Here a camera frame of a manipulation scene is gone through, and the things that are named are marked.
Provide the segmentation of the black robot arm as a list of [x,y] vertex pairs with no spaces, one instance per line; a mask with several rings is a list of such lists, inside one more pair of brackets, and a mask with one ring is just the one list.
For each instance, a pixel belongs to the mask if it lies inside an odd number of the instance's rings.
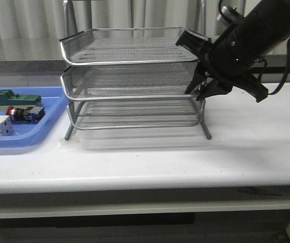
[[[191,83],[185,94],[199,88],[197,99],[227,95],[233,87],[251,94],[257,102],[278,93],[290,71],[290,1],[260,1],[245,17],[231,7],[219,11],[228,23],[226,30],[211,42],[184,31],[177,40],[198,57]],[[263,71],[255,77],[250,69],[266,63],[265,55],[287,42],[286,67],[278,87],[269,92],[262,85]]]

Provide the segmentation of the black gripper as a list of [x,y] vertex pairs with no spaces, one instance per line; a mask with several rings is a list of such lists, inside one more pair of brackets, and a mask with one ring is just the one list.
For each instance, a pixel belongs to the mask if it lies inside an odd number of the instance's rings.
[[184,31],[176,42],[198,57],[192,81],[185,90],[190,94],[199,87],[197,101],[205,98],[227,95],[233,87],[240,88],[251,94],[257,102],[268,96],[268,89],[261,84],[240,58],[232,57],[223,43],[217,47],[189,31]]

